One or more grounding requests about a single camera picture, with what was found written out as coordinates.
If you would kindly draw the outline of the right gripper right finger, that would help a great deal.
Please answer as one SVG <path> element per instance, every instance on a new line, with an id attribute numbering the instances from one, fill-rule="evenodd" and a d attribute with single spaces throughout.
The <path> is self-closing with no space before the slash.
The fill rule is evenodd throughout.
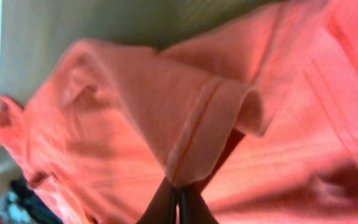
<path id="1" fill-rule="evenodd" d="M 218 224 L 195 184 L 178 191 L 180 224 Z"/>

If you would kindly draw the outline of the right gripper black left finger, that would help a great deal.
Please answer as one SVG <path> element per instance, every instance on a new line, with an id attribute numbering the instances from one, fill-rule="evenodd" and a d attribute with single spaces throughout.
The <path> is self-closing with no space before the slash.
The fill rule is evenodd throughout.
<path id="1" fill-rule="evenodd" d="M 177 193 L 165 177 L 137 224 L 174 224 L 177 219 Z"/>

